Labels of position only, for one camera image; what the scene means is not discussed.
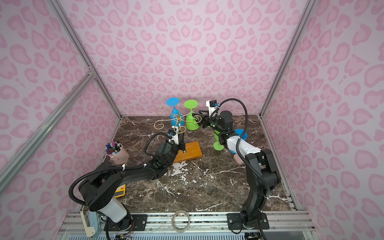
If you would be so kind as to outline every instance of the yellow calculator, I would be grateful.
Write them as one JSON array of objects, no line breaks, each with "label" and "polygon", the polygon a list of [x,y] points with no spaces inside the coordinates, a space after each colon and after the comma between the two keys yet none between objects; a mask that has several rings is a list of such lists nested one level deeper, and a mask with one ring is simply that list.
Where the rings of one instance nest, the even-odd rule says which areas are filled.
[{"label": "yellow calculator", "polygon": [[118,198],[118,197],[122,197],[125,195],[125,184],[124,185],[121,185],[120,187],[118,187],[115,191],[115,193],[113,194],[113,196],[115,198]]}]

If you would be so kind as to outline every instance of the pen holder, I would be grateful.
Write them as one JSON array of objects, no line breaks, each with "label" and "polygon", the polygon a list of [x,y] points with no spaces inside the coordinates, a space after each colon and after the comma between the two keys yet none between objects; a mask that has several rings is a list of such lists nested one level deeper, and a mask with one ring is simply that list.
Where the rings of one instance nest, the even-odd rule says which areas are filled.
[{"label": "pen holder", "polygon": [[118,153],[116,153],[115,155],[110,155],[110,157],[111,157],[111,160],[115,164],[123,164],[128,160],[129,154],[124,149],[124,147],[121,145],[120,151]]}]

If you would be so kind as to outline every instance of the pink heart patterned wall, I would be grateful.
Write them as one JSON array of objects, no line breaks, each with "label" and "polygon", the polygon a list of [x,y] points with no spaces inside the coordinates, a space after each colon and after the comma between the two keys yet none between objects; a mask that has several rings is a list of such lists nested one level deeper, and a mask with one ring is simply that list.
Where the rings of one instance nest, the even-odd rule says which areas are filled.
[{"label": "pink heart patterned wall", "polygon": [[0,3],[0,172],[87,69],[44,0]]},{"label": "pink heart patterned wall", "polygon": [[384,1],[321,0],[265,121],[323,240],[384,239]]},{"label": "pink heart patterned wall", "polygon": [[96,168],[117,122],[91,82],[0,196],[0,239],[54,239],[77,207],[69,186]]},{"label": "pink heart patterned wall", "polygon": [[[235,97],[260,112],[306,0],[62,0],[123,114]],[[224,106],[242,113],[240,105]]]}]

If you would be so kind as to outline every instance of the robotic arm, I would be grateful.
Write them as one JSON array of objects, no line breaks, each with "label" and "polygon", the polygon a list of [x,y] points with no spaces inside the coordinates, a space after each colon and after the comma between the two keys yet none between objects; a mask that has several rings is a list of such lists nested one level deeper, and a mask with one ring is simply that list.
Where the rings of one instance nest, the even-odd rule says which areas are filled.
[{"label": "robotic arm", "polygon": [[[233,130],[232,113],[222,111],[218,115],[219,105],[216,100],[207,101],[207,107],[207,111],[200,110],[198,114],[193,115],[199,115],[202,118],[199,122],[201,127],[209,126],[219,132],[220,144],[237,152],[245,162],[250,191],[242,206],[241,222],[247,227],[258,226],[260,228],[261,210],[265,205],[266,196],[280,182],[273,154],[269,149],[261,150],[239,139],[239,135]],[[160,134],[167,136],[168,139],[158,147],[154,155],[148,154],[146,149],[149,143]],[[170,128],[168,134],[157,133],[151,137],[144,148],[144,152],[152,156],[149,162],[141,167],[113,167],[110,162],[104,162],[95,170],[99,170],[99,172],[89,173],[89,176],[84,177],[85,180],[78,187],[84,203],[81,203],[79,199],[74,199],[76,197],[73,196],[73,191],[71,194],[71,188],[73,190],[74,186],[70,187],[70,197],[74,201],[80,201],[79,203],[88,206],[90,211],[97,211],[108,216],[112,221],[109,224],[112,224],[114,229],[121,231],[130,229],[132,217],[128,209],[113,197],[115,190],[122,184],[162,177],[168,171],[168,167],[173,164],[179,150],[185,151],[184,133],[177,133],[173,128]]]}]

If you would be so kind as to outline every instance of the wooden base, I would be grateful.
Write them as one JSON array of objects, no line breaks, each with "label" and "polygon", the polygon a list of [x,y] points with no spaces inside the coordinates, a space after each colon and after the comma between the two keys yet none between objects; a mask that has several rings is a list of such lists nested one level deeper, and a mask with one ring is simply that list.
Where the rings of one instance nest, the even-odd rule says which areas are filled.
[{"label": "wooden base", "polygon": [[203,156],[198,141],[186,143],[185,149],[187,150],[186,153],[183,153],[183,151],[179,150],[179,153],[177,154],[173,163],[191,160]]}]

